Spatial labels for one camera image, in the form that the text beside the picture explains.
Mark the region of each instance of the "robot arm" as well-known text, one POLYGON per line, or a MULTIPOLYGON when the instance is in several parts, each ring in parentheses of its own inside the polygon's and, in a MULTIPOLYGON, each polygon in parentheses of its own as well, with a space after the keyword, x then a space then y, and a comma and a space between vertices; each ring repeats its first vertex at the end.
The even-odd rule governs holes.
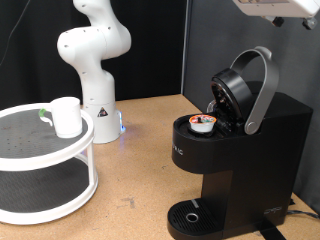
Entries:
POLYGON ((240 10, 249 16, 262 16, 280 27, 281 17, 303 18, 303 25, 313 29, 317 20, 314 16, 320 9, 320 0, 233 0, 240 10))
POLYGON ((122 132, 120 112, 115 104, 114 78, 101 68, 101 60, 129 51, 131 36, 113 13, 110 0, 73 0, 73 4, 92 26, 62 33, 58 51, 80 76, 84 110, 95 125, 94 143, 111 142, 122 132))

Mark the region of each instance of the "coffee maker handle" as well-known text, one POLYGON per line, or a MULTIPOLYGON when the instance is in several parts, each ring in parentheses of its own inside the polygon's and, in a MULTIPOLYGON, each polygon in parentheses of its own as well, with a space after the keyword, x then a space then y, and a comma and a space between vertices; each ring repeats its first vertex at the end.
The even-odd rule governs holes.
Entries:
POLYGON ((247 64, 256 57, 261 57, 265 66, 265 78, 259 95, 246 121, 244 131, 248 135, 256 133, 269 108, 279 82, 279 68, 272 60, 272 53, 265 47, 256 47, 240 54, 231 65, 231 69, 241 75, 247 64))

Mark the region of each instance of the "cable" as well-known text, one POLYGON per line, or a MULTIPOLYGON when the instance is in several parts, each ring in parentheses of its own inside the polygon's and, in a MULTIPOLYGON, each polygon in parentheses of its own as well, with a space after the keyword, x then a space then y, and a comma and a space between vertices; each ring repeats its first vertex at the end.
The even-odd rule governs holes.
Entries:
POLYGON ((320 216, 315 213, 302 212, 302 211, 298 211, 298 210, 290 210, 287 212, 287 215, 292 215, 292 214, 307 214, 310 217, 320 219, 320 216))
POLYGON ((21 15, 20 15, 20 17, 19 17, 19 19, 18 19, 18 22, 16 23, 16 25, 15 25, 15 26, 13 27, 13 29, 11 30, 11 33, 10 33, 9 38, 8 38, 8 41, 7 41, 7 47, 6 47, 6 50, 4 51, 4 55, 3 55, 2 60, 1 60, 1 63, 0 63, 0 67, 2 66, 2 63, 3 63, 4 59, 6 58, 6 55, 7 55, 7 52, 8 52, 8 48, 9 48, 9 43, 10 43, 11 36, 12 36, 13 32, 16 30, 16 28, 18 27, 18 25, 19 25, 19 23, 20 23, 23 15, 25 14, 25 12, 26 12, 26 10, 27 10, 30 2, 31 2, 31 0, 28 0, 26 6, 24 7, 24 9, 23 9, 23 11, 22 11, 22 13, 21 13, 21 15))

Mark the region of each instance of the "wall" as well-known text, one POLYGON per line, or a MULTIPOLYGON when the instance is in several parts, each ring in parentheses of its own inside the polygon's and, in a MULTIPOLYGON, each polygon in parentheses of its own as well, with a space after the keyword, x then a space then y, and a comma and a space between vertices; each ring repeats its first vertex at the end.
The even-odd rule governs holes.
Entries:
MULTIPOLYGON (((0 61, 27 2, 0 1, 0 61)), ((116 99, 180 93, 186 0, 111 4, 132 35, 128 53, 102 62, 115 78, 116 99)), ((56 44, 62 32, 89 25, 72 0, 31 0, 0 66, 0 110, 68 95, 81 99, 79 77, 60 58, 56 44)))
MULTIPOLYGON (((320 26, 312 31, 301 19, 285 19, 281 28, 260 17, 248 17, 230 1, 191 1, 184 95, 201 111, 213 100, 214 74, 230 67, 243 51, 264 46, 273 52, 280 71, 279 92, 314 109, 294 191, 320 212, 320 26)), ((263 79, 261 59, 249 64, 243 77, 263 79)))

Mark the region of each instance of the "table surface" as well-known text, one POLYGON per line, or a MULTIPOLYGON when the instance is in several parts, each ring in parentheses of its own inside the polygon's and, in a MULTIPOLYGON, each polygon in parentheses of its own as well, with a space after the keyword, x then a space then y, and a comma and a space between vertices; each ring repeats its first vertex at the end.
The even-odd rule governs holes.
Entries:
MULTIPOLYGON (((95 145, 98 189, 74 213, 32 226, 0 224, 0 240, 172 239, 167 213, 177 202, 200 197, 202 175, 185 172, 171 160, 172 124, 200 111, 182 95, 117 102, 126 133, 95 145)), ((298 197, 290 210, 313 212, 298 197)), ((320 221, 290 215, 278 227, 288 239, 320 239, 320 221)), ((232 238, 263 240, 258 233, 232 238)))

